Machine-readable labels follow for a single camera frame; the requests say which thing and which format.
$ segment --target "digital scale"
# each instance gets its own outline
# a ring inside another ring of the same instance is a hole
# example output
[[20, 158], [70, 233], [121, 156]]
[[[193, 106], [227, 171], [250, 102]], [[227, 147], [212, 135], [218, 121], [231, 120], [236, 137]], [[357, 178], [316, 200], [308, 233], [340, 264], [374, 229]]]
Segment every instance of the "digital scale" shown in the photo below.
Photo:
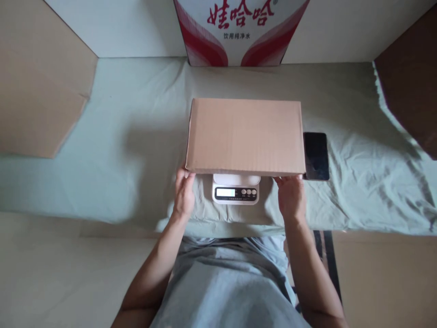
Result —
[[255, 205], [260, 181], [257, 175], [213, 174], [213, 200], [218, 204]]

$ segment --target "bed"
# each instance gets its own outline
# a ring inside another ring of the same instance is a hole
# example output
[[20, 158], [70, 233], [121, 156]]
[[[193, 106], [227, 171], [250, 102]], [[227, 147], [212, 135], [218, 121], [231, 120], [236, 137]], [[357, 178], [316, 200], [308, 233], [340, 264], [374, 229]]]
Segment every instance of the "bed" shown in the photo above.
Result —
[[[297, 100], [304, 131], [328, 138], [329, 182], [306, 181], [316, 230], [436, 235], [437, 162], [387, 110], [371, 63], [191, 67], [186, 58], [100, 59], [91, 98], [55, 159], [0, 156], [0, 211], [161, 231], [186, 150], [193, 97]], [[283, 232], [277, 187], [254, 206], [212, 202], [198, 175], [192, 236]]]

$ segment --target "cardboard panel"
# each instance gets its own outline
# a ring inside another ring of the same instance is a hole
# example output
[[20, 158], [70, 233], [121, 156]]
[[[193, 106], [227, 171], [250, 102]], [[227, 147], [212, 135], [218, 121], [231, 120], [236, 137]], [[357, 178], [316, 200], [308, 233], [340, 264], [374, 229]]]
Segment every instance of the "cardboard panel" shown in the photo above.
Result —
[[0, 2], [0, 46], [90, 96], [98, 58], [43, 0]]
[[375, 60], [387, 105], [437, 159], [437, 5]]
[[0, 48], [0, 152], [54, 157], [86, 99]]
[[174, 0], [192, 66], [276, 66], [310, 0]]
[[0, 2], [0, 152], [54, 157], [90, 96], [97, 56], [43, 0]]
[[305, 173], [300, 102], [193, 99], [186, 168], [266, 176]]

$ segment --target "black smartphone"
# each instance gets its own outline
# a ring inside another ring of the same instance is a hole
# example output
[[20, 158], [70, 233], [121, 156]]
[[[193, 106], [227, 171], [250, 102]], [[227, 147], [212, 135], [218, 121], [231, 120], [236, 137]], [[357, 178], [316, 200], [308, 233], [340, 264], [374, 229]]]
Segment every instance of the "black smartphone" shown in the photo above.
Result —
[[305, 132], [306, 180], [329, 180], [328, 144], [325, 133]]

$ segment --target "gray t-shirt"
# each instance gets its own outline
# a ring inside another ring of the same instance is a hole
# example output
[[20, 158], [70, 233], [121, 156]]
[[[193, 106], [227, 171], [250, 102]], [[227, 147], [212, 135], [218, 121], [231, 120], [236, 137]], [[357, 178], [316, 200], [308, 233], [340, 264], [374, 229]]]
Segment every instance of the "gray t-shirt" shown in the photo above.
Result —
[[265, 244], [184, 239], [151, 327], [309, 327], [293, 307], [282, 254]]

